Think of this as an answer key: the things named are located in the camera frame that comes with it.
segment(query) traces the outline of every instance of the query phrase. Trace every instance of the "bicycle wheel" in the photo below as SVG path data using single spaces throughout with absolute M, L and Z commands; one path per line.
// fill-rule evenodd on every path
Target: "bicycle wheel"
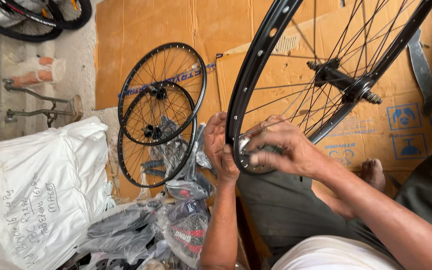
M 50 27 L 59 29 L 75 30 L 82 28 L 91 18 L 93 11 L 89 0 L 61 0 L 57 8 L 61 11 L 62 17 L 50 18 L 45 15 L 45 11 L 53 12 L 54 7 L 48 5 L 49 0 L 32 0 L 23 4 L 14 0 L 6 0 L 8 6 L 15 12 L 26 16 L 29 19 L 40 22 Z M 39 12 L 38 5 L 43 6 L 43 13 Z
M 432 0 L 355 0 L 317 20 L 313 0 L 307 5 L 313 8 L 313 19 L 298 24 L 292 18 L 302 2 L 273 2 L 248 49 L 231 95 L 225 139 L 234 147 L 236 165 L 248 175 L 273 171 L 268 166 L 251 166 L 244 148 L 248 134 L 244 131 L 265 120 L 268 112 L 284 115 L 316 144 L 360 100 L 380 104 L 382 100 L 371 92 L 372 86 L 432 9 Z M 290 21 L 292 26 L 286 28 Z M 288 51 L 277 46 L 280 39 L 284 43 L 290 36 L 283 35 L 285 29 L 295 33 L 300 46 Z M 289 65 L 292 69 L 285 71 Z M 274 96 L 270 102 L 268 94 Z
M 117 115 L 124 135 L 144 145 L 175 138 L 196 117 L 206 91 L 206 76 L 203 59 L 187 44 L 168 43 L 147 53 L 131 70 L 119 95 Z M 155 127 L 161 115 L 176 122 L 177 130 L 142 141 L 144 126 Z
M 183 88 L 180 91 L 185 92 L 184 96 L 190 107 L 194 108 L 195 105 L 189 93 Z M 147 94 L 147 92 L 141 92 L 135 100 L 141 101 Z M 138 106 L 138 103 L 140 102 L 133 102 L 134 107 L 127 111 L 125 119 L 128 118 L 129 112 Z M 149 124 L 146 124 L 141 134 L 142 139 L 140 139 L 143 143 L 130 140 L 124 135 L 122 128 L 119 130 L 117 140 L 119 166 L 126 179 L 137 187 L 158 187 L 173 179 L 188 161 L 195 145 L 196 117 L 193 118 L 191 127 L 188 126 L 173 139 L 160 144 L 144 143 L 144 140 L 154 141 L 165 132 L 172 132 L 179 128 L 175 121 L 166 116 L 162 116 L 159 121 L 158 125 L 152 122 L 154 125 L 152 128 L 148 128 Z
M 63 14 L 53 1 L 48 2 L 48 7 L 51 7 L 46 14 L 48 17 L 63 18 Z M 43 42 L 57 38 L 61 32 L 61 29 L 28 20 L 0 1 L 0 34 L 22 41 Z

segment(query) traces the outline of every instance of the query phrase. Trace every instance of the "grey trousers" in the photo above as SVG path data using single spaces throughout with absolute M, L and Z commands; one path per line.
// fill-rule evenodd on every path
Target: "grey trousers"
M 256 228 L 273 254 L 272 266 L 293 246 L 311 236 L 354 239 L 397 260 L 375 234 L 356 218 L 346 221 L 311 190 L 312 180 L 283 172 L 263 176 L 241 174 L 237 187 Z M 408 177 L 395 201 L 432 224 L 432 155 Z

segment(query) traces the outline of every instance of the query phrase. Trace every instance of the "white shirt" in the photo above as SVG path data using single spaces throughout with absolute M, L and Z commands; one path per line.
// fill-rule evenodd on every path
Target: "white shirt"
M 403 270 L 371 246 L 338 236 L 313 236 L 283 255 L 271 270 L 378 269 Z

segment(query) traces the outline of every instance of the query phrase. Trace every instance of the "metal tool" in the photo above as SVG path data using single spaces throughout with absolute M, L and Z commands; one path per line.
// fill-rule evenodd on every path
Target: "metal tool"
M 18 120 L 14 118 L 15 115 L 20 116 L 34 116 L 37 114 L 44 114 L 47 117 L 47 126 L 51 127 L 51 123 L 56 120 L 58 115 L 67 115 L 71 117 L 70 123 L 79 121 L 81 117 L 83 116 L 82 112 L 82 106 L 81 106 L 81 97 L 79 95 L 76 95 L 73 99 L 63 99 L 63 98 L 55 98 L 55 97 L 48 97 L 39 95 L 29 89 L 22 88 L 22 87 L 15 87 L 12 86 L 12 84 L 15 83 L 13 79 L 3 79 L 4 88 L 8 91 L 19 91 L 24 92 L 26 94 L 32 95 L 37 99 L 43 100 L 43 101 L 51 101 L 53 103 L 53 106 L 51 109 L 37 109 L 34 111 L 16 111 L 8 109 L 6 112 L 6 119 L 4 119 L 4 122 L 6 123 L 15 123 Z M 56 108 L 56 102 L 59 103 L 66 103 L 69 105 L 69 111 L 65 110 L 55 110 Z
M 416 33 L 407 43 L 409 48 L 409 56 L 413 66 L 414 76 L 417 84 L 423 95 L 423 106 L 421 112 L 425 116 L 429 116 L 432 112 L 432 77 L 429 69 L 428 61 L 424 56 L 423 47 L 420 43 L 421 28 L 418 28 Z

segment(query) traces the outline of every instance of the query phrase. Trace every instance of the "brick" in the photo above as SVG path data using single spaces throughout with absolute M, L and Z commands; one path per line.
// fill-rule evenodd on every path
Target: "brick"
M 39 64 L 40 65 L 51 65 L 53 64 L 54 59 L 52 57 L 40 57 L 39 58 Z
M 15 87 L 27 86 L 27 85 L 33 85 L 39 83 L 39 80 L 36 77 L 36 72 L 34 71 L 30 71 L 21 76 L 12 77 L 12 79 L 14 80 L 13 86 Z
M 38 70 L 37 77 L 43 82 L 51 82 L 53 80 L 53 72 L 51 70 Z

